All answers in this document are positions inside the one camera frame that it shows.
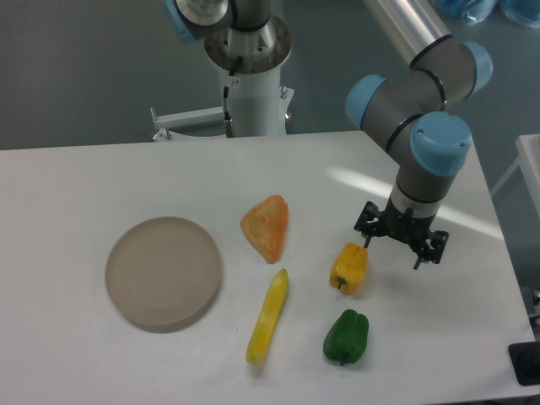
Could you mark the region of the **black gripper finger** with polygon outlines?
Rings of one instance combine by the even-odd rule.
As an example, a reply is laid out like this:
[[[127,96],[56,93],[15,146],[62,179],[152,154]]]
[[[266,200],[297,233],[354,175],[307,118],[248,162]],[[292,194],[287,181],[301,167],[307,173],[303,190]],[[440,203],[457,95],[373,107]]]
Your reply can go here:
[[[428,231],[426,235],[420,236],[411,245],[411,249],[417,255],[413,265],[414,270],[418,270],[422,263],[439,264],[449,239],[449,233],[443,230]]]
[[[371,201],[368,201],[362,209],[354,224],[354,230],[364,238],[364,248],[367,248],[373,237],[379,237],[384,228],[384,212]]]

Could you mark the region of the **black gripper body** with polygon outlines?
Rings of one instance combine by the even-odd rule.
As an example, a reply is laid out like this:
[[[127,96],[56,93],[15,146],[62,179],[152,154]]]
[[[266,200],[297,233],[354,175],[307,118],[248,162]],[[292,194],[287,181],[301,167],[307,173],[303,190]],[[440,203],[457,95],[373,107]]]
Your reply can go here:
[[[420,249],[429,245],[429,227],[434,219],[434,214],[420,218],[412,208],[398,208],[389,199],[380,218],[381,236],[398,240],[411,249]]]

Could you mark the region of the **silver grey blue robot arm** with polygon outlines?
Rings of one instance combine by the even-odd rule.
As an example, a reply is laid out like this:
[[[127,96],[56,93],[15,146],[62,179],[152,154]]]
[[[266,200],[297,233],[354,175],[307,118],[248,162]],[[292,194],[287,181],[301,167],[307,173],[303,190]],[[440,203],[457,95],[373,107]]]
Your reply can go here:
[[[348,92],[349,120],[399,167],[386,206],[366,203],[354,228],[366,240],[408,245],[418,262],[438,263],[449,235],[431,224],[472,143],[469,126],[447,108],[482,89],[493,63],[479,44],[457,42],[426,1],[366,6],[410,71],[396,82],[368,75]],[[181,40],[202,41],[219,71],[217,115],[226,136],[284,134],[279,74],[292,39],[269,2],[167,1],[164,8]]]

